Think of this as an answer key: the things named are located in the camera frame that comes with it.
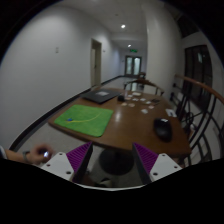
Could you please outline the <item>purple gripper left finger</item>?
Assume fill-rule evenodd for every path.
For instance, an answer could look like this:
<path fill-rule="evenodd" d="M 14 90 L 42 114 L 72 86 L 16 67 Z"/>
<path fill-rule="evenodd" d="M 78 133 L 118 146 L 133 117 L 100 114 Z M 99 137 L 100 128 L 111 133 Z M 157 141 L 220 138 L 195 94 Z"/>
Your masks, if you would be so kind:
<path fill-rule="evenodd" d="M 68 153 L 55 154 L 42 169 L 74 183 L 80 183 L 86 172 L 93 144 L 85 143 Z"/>

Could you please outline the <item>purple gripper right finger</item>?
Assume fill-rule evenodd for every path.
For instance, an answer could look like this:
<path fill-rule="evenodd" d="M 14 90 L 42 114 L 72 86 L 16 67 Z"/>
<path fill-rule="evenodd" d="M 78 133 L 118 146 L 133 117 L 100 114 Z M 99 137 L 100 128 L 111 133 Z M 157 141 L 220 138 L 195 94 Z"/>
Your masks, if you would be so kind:
<path fill-rule="evenodd" d="M 143 184 L 149 184 L 181 170 L 166 153 L 156 154 L 138 143 L 133 144 L 132 153 Z"/>

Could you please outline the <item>person's left forearm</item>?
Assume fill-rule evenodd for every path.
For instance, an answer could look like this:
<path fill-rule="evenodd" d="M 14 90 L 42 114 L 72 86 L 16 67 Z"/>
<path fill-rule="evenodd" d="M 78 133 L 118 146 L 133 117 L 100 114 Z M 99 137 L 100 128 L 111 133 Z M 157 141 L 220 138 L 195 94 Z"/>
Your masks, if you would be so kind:
<path fill-rule="evenodd" d="M 6 157 L 11 161 L 24 163 L 24 158 L 22 154 L 19 154 L 11 150 L 6 150 L 5 154 L 6 154 Z"/>

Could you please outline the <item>person's left hand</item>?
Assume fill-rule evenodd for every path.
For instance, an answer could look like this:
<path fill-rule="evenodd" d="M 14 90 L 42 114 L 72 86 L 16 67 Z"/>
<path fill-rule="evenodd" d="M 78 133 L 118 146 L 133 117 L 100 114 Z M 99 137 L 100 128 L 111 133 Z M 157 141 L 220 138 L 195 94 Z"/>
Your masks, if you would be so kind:
<path fill-rule="evenodd" d="M 28 160 L 35 165 L 39 165 L 41 163 L 47 163 L 54 151 L 53 149 L 47 144 L 41 144 L 35 146 L 27 156 Z"/>

